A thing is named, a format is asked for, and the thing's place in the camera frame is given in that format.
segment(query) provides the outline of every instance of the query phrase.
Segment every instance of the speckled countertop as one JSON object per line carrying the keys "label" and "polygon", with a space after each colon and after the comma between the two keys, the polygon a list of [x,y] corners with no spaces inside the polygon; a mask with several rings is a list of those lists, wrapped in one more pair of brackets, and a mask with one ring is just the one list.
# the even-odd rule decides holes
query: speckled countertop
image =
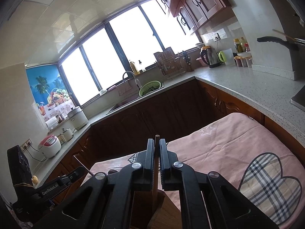
{"label": "speckled countertop", "polygon": [[92,125],[192,79],[208,83],[256,108],[278,123],[305,147],[305,112],[290,103],[291,97],[305,85],[305,81],[292,81],[284,77],[253,71],[251,68],[225,65],[212,69],[201,67],[165,81],[163,89],[128,103],[109,114],[107,113],[111,108],[90,118],[86,126],[74,133],[73,139],[62,145],[56,156],[46,160],[34,171],[34,175],[39,179],[36,187],[45,182],[65,154]]}

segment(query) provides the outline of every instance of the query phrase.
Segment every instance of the palm tree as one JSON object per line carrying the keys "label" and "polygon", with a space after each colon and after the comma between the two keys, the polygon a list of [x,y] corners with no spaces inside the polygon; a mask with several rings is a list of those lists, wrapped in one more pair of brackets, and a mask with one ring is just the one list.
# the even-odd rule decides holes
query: palm tree
{"label": "palm tree", "polygon": [[35,86],[35,88],[38,90],[38,92],[40,94],[45,94],[45,93],[49,94],[47,89],[50,88],[50,85],[48,84],[47,78],[38,76],[38,77],[36,77],[36,80],[37,80],[38,84]]}
{"label": "palm tree", "polygon": [[58,89],[63,89],[63,82],[59,79],[59,78],[56,78],[54,81],[53,81],[53,84],[56,88]]}

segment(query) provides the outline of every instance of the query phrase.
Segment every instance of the wall socket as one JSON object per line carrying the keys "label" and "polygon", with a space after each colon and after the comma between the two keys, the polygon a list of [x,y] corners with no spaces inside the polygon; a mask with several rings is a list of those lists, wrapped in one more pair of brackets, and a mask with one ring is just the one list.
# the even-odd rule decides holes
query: wall socket
{"label": "wall socket", "polygon": [[214,41],[220,40],[220,37],[219,37],[219,34],[218,34],[218,33],[214,34],[214,35],[212,36],[212,38],[213,38]]}
{"label": "wall socket", "polygon": [[28,139],[26,142],[22,144],[20,147],[21,151],[25,151],[32,144],[31,139]]}

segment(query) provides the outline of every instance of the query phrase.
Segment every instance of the bottle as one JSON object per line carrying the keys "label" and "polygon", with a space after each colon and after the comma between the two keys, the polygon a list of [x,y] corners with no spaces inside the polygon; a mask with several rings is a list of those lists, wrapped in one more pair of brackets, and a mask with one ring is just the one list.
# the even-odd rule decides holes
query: bottle
{"label": "bottle", "polygon": [[141,65],[142,65],[142,62],[141,62],[141,60],[139,60],[139,66],[140,66],[140,69],[141,69],[143,72],[144,72],[144,71],[146,71],[145,67],[143,67],[143,68],[142,68],[142,66],[141,66]]}
{"label": "bottle", "polygon": [[239,39],[234,39],[234,45],[235,45],[235,48],[236,48],[236,51],[237,53],[242,53],[242,46],[239,42]]}
{"label": "bottle", "polygon": [[133,71],[133,73],[134,73],[135,75],[140,74],[140,72],[137,70],[137,68],[136,68],[136,66],[135,66],[135,62],[132,62],[132,61],[129,60],[129,64],[130,64],[130,67],[131,67],[131,69],[132,69],[132,71]]}
{"label": "bottle", "polygon": [[240,44],[242,46],[242,51],[245,52],[246,51],[246,47],[245,44],[247,43],[247,41],[245,41],[245,39],[243,37],[240,37]]}
{"label": "bottle", "polygon": [[246,52],[250,52],[250,47],[248,43],[245,43],[245,47],[246,47]]}

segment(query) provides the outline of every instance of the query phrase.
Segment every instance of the window frame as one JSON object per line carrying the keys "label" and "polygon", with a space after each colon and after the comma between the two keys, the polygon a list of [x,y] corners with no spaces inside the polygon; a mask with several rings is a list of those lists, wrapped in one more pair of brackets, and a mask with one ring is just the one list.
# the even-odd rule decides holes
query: window frame
{"label": "window frame", "polygon": [[[124,53],[124,51],[123,51],[123,49],[122,49],[122,47],[121,47],[121,45],[120,45],[120,43],[119,43],[119,41],[118,41],[116,35],[115,35],[115,33],[114,33],[114,31],[113,31],[113,29],[112,29],[110,23],[109,23],[109,22],[110,22],[112,19],[114,19],[115,17],[121,15],[122,13],[124,13],[124,12],[126,12],[126,11],[128,11],[128,10],[130,10],[130,9],[132,9],[132,8],[138,7],[138,8],[140,9],[141,13],[143,14],[144,18],[146,19],[147,23],[149,24],[149,26],[150,26],[150,28],[151,28],[151,30],[152,30],[152,32],[153,32],[153,36],[156,37],[156,39],[157,39],[157,41],[158,41],[160,47],[162,48],[162,50],[163,50],[163,51],[165,50],[165,47],[164,47],[164,45],[163,45],[163,43],[162,43],[162,41],[161,41],[161,39],[160,39],[160,37],[159,37],[157,31],[155,30],[155,28],[154,28],[154,26],[152,25],[150,19],[148,18],[148,16],[146,15],[145,11],[144,11],[143,8],[141,7],[141,4],[142,4],[142,3],[145,3],[145,2],[147,2],[147,1],[150,1],[150,0],[142,0],[142,1],[138,2],[138,3],[136,3],[136,4],[133,4],[133,5],[131,5],[131,6],[128,6],[127,8],[122,9],[122,10],[121,10],[120,12],[118,12],[117,14],[115,14],[115,15],[113,15],[113,16],[110,16],[110,17],[109,17],[108,19],[106,19],[105,21],[98,23],[93,29],[91,29],[90,31],[88,31],[83,37],[81,37],[81,39],[80,39],[79,41],[77,41],[74,45],[72,45],[72,46],[71,46],[71,47],[61,56],[60,60],[57,62],[58,70],[59,70],[60,75],[62,76],[62,79],[63,79],[63,81],[64,81],[64,83],[65,83],[65,85],[66,85],[66,87],[67,87],[67,90],[68,90],[68,92],[69,92],[71,98],[72,98],[72,101],[74,102],[74,104],[75,104],[76,106],[80,106],[80,107],[83,108],[83,107],[87,106],[89,103],[91,103],[92,101],[96,100],[98,97],[100,97],[100,95],[98,94],[98,95],[94,96],[93,98],[91,98],[89,101],[87,101],[87,102],[85,102],[84,104],[80,105],[80,103],[79,103],[77,97],[74,95],[73,89],[71,88],[71,86],[70,86],[70,84],[69,84],[69,81],[68,81],[68,79],[67,79],[67,77],[66,77],[66,74],[65,74],[65,72],[64,72],[64,70],[63,70],[62,63],[67,59],[67,57],[70,56],[70,54],[72,54],[77,48],[79,48],[79,49],[80,49],[80,52],[81,52],[81,54],[82,54],[82,56],[83,56],[83,59],[84,59],[84,61],[85,61],[85,64],[86,64],[86,66],[87,66],[87,68],[88,68],[88,70],[89,70],[89,72],[90,72],[90,74],[91,74],[91,76],[92,76],[92,79],[93,79],[94,83],[96,84],[97,89],[98,89],[99,91],[101,91],[102,88],[105,88],[105,87],[102,87],[102,86],[101,86],[99,80],[97,79],[97,76],[96,76],[96,74],[95,74],[95,72],[94,72],[94,70],[93,70],[93,68],[92,68],[92,66],[91,66],[91,63],[90,63],[90,61],[89,61],[89,59],[88,59],[88,57],[87,57],[86,51],[85,51],[85,49],[84,49],[84,47],[83,47],[83,43],[84,43],[86,40],[88,40],[91,36],[93,36],[94,34],[96,34],[98,31],[100,31],[100,30],[102,30],[102,29],[105,29],[105,30],[106,30],[106,33],[107,33],[107,35],[108,35],[108,37],[109,37],[109,39],[110,39],[110,41],[111,41],[111,43],[112,43],[112,45],[113,45],[113,47],[114,47],[116,53],[117,53],[117,55],[118,55],[118,57],[119,57],[119,59],[120,59],[120,61],[121,61],[122,66],[124,67],[124,69],[125,69],[126,71],[132,71],[132,69],[131,69],[131,67],[130,67],[130,64],[129,64],[129,61],[128,61],[128,59],[127,59],[127,57],[126,57],[126,55],[125,55],[125,53]],[[199,35],[197,32],[196,32],[196,36],[197,36],[199,42],[201,42],[202,39],[200,38],[200,35]],[[188,52],[188,51],[193,51],[193,50],[196,49],[196,48],[197,48],[197,47],[193,47],[193,48],[187,50],[187,52]],[[156,64],[152,64],[152,65],[149,65],[148,67],[146,67],[145,69],[146,69],[146,70],[149,70],[149,69],[151,69],[151,68],[153,68],[153,67],[155,67],[155,66],[156,66]],[[133,78],[133,76],[132,76],[130,73],[127,73],[127,74],[128,74],[128,80]],[[123,83],[123,80],[121,80],[121,81],[119,81],[119,82],[113,84],[112,86],[114,86],[114,85],[117,86],[117,85],[119,85],[119,84],[121,84],[121,83]]]}

